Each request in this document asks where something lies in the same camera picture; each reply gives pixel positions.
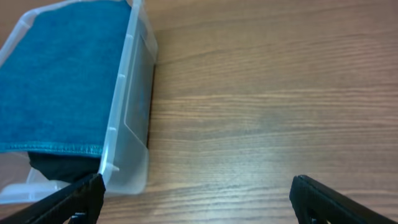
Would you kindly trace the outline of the black cloth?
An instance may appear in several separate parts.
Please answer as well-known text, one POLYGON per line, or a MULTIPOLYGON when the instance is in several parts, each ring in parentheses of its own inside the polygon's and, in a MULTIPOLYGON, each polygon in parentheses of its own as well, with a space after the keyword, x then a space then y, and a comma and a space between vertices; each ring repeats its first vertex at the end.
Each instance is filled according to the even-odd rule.
POLYGON ((100 168, 101 154, 67 155, 29 152, 29 164, 48 180, 73 183, 100 168))

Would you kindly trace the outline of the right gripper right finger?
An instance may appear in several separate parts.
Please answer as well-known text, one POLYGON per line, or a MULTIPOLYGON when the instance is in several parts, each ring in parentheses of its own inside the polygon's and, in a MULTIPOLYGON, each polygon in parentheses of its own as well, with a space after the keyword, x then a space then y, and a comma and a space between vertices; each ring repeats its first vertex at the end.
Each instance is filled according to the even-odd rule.
POLYGON ((307 175, 293 178, 289 199, 299 224, 395 224, 307 175))

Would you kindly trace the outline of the blue denim cloth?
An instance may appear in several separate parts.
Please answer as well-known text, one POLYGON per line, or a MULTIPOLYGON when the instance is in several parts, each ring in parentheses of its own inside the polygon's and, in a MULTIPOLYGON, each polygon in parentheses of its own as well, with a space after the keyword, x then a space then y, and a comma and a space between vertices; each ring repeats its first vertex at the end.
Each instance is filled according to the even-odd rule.
POLYGON ((76 2, 39 14, 1 66, 1 151, 99 157, 131 7, 76 2))

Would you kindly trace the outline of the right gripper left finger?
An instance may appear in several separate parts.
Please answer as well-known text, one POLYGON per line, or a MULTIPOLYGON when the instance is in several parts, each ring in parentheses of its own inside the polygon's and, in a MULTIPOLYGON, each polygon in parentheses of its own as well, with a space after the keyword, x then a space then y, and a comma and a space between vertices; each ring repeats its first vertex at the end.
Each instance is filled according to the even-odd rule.
POLYGON ((1 224, 96 223, 106 188, 102 175, 83 179, 1 220, 1 224))

